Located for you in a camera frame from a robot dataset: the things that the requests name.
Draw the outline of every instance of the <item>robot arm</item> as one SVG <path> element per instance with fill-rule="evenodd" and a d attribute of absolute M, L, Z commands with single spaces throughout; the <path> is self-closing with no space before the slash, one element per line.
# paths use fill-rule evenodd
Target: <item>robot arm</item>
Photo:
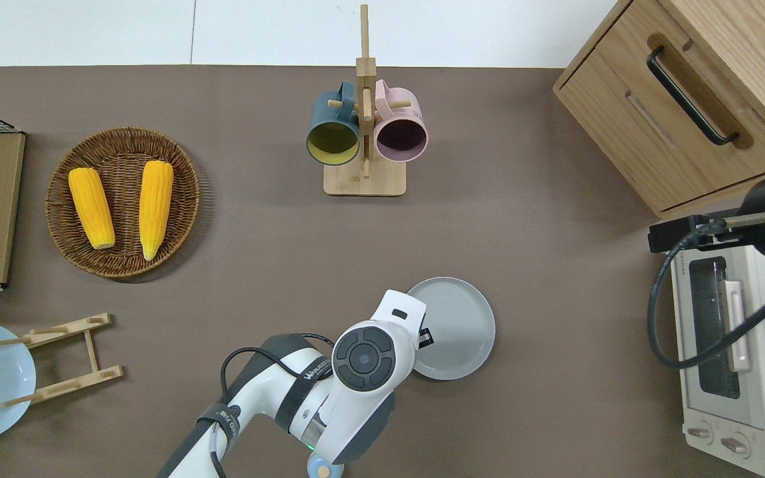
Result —
<path fill-rule="evenodd" d="M 212 477 L 219 461 L 256 414 L 334 465 L 358 459 L 388 423 L 394 388 L 415 365 L 426 306 L 398 291 L 387 291 L 368 321 L 346 330 L 324 357 L 299 334 L 276 335 L 261 349 L 292 371 L 255 354 L 228 387 L 227 402 L 203 414 L 174 451 L 159 477 Z"/>

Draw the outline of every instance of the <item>oven knob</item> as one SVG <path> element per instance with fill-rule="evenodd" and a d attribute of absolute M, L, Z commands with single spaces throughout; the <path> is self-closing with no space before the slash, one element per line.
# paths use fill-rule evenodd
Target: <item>oven knob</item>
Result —
<path fill-rule="evenodd" d="M 710 430 L 703 428 L 689 428 L 687 429 L 687 435 L 697 436 L 698 438 L 710 438 Z"/>
<path fill-rule="evenodd" d="M 747 459 L 747 457 L 752 454 L 752 449 L 750 449 L 748 445 L 748 439 L 740 432 L 734 433 L 734 436 L 731 436 L 730 438 L 722 438 L 720 442 L 722 442 L 723 447 L 740 455 L 743 459 Z"/>
<path fill-rule="evenodd" d="M 710 424 L 704 420 L 699 420 L 698 426 L 692 428 L 684 426 L 683 430 L 687 435 L 695 436 L 695 438 L 701 439 L 707 445 L 713 443 L 713 427 L 710 427 Z"/>

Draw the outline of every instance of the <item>oven glass window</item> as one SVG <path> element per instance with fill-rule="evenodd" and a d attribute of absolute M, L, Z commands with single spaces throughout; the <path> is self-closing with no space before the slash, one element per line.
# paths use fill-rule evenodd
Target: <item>oven glass window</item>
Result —
<path fill-rule="evenodd" d="M 689 287 L 693 297 L 695 348 L 701 352 L 725 336 L 728 305 L 724 296 L 725 258 L 689 263 Z M 726 398 L 740 398 L 740 378 L 728 366 L 726 351 L 699 364 L 701 390 Z"/>

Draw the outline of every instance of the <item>wooden cabinet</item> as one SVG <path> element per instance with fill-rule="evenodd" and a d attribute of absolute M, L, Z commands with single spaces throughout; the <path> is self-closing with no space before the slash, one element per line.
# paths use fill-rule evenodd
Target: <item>wooden cabinet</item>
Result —
<path fill-rule="evenodd" d="M 554 91 L 659 217 L 744 193 L 765 178 L 765 0 L 622 0 Z"/>

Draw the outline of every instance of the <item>oven door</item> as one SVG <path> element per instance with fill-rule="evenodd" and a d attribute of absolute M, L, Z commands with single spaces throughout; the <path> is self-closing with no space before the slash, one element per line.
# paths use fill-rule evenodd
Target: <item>oven door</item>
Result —
<path fill-rule="evenodd" d="M 682 360 L 719 341 L 756 307 L 752 259 L 746 248 L 678 255 L 672 272 Z M 713 359 L 683 371 L 687 408 L 763 428 L 757 333 L 752 330 Z"/>

